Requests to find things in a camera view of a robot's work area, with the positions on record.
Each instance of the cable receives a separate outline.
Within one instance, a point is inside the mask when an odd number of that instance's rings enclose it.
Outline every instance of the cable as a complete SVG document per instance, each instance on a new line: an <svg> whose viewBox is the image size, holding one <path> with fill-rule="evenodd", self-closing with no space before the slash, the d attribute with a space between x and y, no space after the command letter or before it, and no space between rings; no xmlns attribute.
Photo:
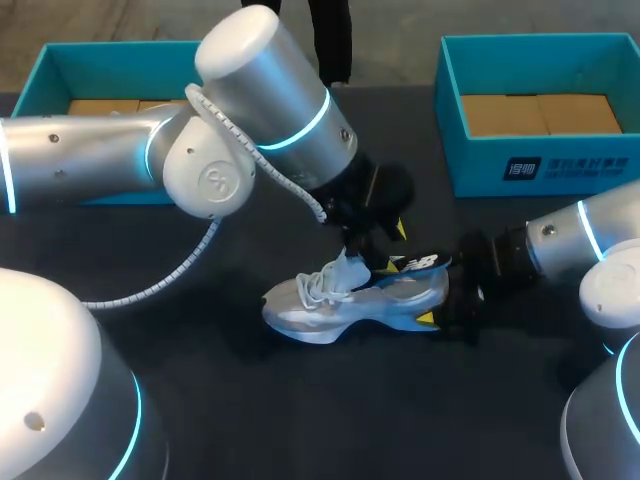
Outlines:
<svg viewBox="0 0 640 480"><path fill-rule="evenodd" d="M218 122L222 123L222 125L236 137L240 145L249 152L258 166L260 166L267 175L306 203L320 223L324 223L327 220L327 214L322 208L322 205L320 205L320 203L306 190L301 188L299 185L296 185L276 170L275 167L271 165L266 158L264 158L253 142L247 138L242 130L240 130L235 123L229 120L229 118L213 102L202 94L202 90L198 85L193 83L189 84L185 89L185 93L191 106L205 122L213 128L217 127Z"/></svg>
<svg viewBox="0 0 640 480"><path fill-rule="evenodd" d="M189 255L187 259L178 266L178 268L176 268L173 272L171 272L155 285L142 290L141 292L129 295L128 297L120 298L118 300L111 300L108 302L82 302L82 304L89 310L109 310L112 308L124 307L133 303L137 303L141 300L149 298L152 295L155 295L158 292L161 292L176 280L178 280L178 278L180 278L184 274L184 272L186 272L195 263L200 255L202 255L202 252L204 252L205 248L207 248L207 246L211 242L211 239L216 233L219 225L220 220L214 220L213 222L211 222L211 225L209 225L209 228L202 237L202 240L200 240L198 246L193 250L193 252L191 252L191 255Z"/></svg>

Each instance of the shoe logo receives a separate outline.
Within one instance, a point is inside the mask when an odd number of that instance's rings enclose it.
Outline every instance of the shoe logo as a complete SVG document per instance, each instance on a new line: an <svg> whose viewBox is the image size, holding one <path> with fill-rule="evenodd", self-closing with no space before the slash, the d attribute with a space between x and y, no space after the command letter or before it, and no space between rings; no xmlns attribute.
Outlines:
<svg viewBox="0 0 640 480"><path fill-rule="evenodd" d="M411 272L413 270L423 270L425 268L432 267L438 261L438 255L428 255L426 257L413 259L407 263L407 265L400 270L401 273Z"/></svg>

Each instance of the teal box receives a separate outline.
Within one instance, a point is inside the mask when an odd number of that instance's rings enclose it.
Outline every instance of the teal box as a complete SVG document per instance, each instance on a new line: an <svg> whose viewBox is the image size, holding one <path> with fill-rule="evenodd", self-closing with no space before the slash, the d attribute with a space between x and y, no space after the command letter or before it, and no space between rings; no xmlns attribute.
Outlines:
<svg viewBox="0 0 640 480"><path fill-rule="evenodd" d="M604 94L623 134L472 137L462 95ZM640 177L640 51L627 34L443 37L435 108L457 197L595 194Z"/></svg>
<svg viewBox="0 0 640 480"><path fill-rule="evenodd" d="M66 115L74 99L182 99L199 83L200 42L50 43L20 96L14 117ZM164 191L118 195L98 204L173 203Z"/></svg>

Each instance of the black pants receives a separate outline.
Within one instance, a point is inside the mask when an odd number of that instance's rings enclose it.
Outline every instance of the black pants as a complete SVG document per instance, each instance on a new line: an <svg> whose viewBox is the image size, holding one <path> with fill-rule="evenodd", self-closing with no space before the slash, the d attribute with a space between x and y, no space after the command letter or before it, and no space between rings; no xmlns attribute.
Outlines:
<svg viewBox="0 0 640 480"><path fill-rule="evenodd" d="M280 14L282 0L241 0L242 6L265 5ZM349 0L308 0L320 80L327 86L351 77Z"/></svg>

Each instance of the white sneaker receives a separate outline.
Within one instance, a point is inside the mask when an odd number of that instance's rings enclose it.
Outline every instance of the white sneaker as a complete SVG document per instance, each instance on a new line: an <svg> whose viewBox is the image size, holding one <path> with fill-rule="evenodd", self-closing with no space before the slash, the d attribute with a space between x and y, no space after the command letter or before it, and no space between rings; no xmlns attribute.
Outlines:
<svg viewBox="0 0 640 480"><path fill-rule="evenodd" d="M362 258L348 258L343 250L320 272L301 273L272 288L264 296L262 315L273 329L307 343L332 343L364 319L396 330L437 330L417 319L446 300L448 263L434 268L426 258L431 256L395 257L400 271L372 277Z"/></svg>

